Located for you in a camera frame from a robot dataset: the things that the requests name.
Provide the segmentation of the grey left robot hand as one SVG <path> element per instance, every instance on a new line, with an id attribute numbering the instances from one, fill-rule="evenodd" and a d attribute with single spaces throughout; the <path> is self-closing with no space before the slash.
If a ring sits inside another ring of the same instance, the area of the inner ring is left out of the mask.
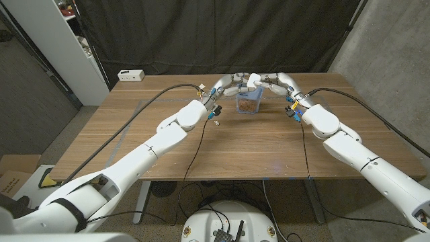
<path id="1" fill-rule="evenodd" d="M 249 91 L 255 91 L 256 87 L 252 84 L 248 86 L 248 79 L 245 76 L 248 73 L 235 73 L 227 74 L 221 77 L 211 88 L 208 95 L 202 98 L 202 103 L 210 111 L 215 106 L 215 101 L 222 95 L 233 96 L 238 93 L 245 93 Z"/>

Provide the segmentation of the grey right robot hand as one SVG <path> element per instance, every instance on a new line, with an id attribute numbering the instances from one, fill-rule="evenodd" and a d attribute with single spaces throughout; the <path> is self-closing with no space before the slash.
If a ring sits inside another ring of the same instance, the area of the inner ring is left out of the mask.
<path id="1" fill-rule="evenodd" d="M 315 105 L 308 96 L 303 94 L 295 80 L 286 73 L 262 74 L 260 81 L 256 81 L 255 84 L 277 95 L 285 96 L 286 99 L 292 103 L 298 102 L 306 109 Z"/>

